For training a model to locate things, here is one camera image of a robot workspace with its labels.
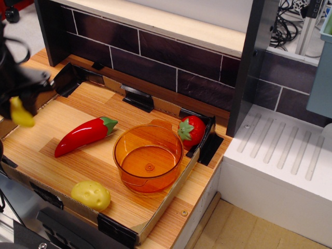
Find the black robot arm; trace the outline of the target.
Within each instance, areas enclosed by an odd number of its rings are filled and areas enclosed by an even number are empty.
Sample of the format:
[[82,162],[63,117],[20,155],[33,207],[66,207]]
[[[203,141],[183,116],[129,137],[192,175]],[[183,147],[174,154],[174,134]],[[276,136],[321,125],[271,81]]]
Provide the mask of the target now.
[[36,101],[42,92],[54,90],[50,83],[51,74],[48,71],[36,70],[22,66],[30,59],[29,48],[26,48],[26,56],[17,62],[6,42],[18,42],[27,47],[27,44],[4,36],[5,25],[1,23],[1,116],[12,120],[10,113],[10,100],[19,97],[24,109],[35,116],[37,114]]

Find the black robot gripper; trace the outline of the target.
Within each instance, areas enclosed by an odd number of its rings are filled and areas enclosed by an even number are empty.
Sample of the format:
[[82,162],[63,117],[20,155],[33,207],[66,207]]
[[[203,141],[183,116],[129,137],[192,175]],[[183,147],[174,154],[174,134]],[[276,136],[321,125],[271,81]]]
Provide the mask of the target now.
[[43,92],[53,91],[50,73],[25,66],[1,67],[1,107],[3,118],[11,120],[10,100],[18,96],[32,116],[37,114],[36,101]]

